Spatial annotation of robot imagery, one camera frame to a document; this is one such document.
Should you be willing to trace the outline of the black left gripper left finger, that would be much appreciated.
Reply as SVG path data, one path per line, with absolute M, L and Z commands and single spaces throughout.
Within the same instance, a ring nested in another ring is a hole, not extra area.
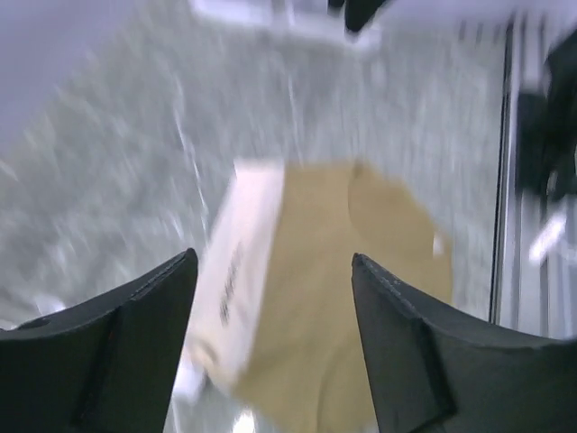
M 161 432 L 197 254 L 1 333 L 3 432 Z

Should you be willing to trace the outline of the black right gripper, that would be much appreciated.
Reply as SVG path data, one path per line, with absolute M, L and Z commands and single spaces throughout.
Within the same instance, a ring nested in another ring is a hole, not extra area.
M 328 0 L 331 13 L 343 12 L 344 27 L 347 32 L 359 33 L 389 0 Z

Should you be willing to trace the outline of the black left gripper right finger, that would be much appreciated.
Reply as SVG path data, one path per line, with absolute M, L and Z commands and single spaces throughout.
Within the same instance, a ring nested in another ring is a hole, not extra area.
M 360 253 L 352 271 L 380 431 L 575 431 L 574 340 L 475 318 Z

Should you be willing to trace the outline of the olive and cream underwear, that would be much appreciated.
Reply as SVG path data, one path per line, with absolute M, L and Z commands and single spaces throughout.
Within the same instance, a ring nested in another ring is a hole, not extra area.
M 286 432 L 370 425 L 355 253 L 452 298 L 450 242 L 402 184 L 359 162 L 238 161 L 200 261 L 185 360 Z

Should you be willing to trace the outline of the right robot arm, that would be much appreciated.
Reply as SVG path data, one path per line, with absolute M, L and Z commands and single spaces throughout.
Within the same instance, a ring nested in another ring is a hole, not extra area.
M 513 82 L 513 25 L 508 25 L 502 90 L 516 101 L 513 191 L 553 202 L 576 193 L 576 31 L 547 52 L 546 92 Z

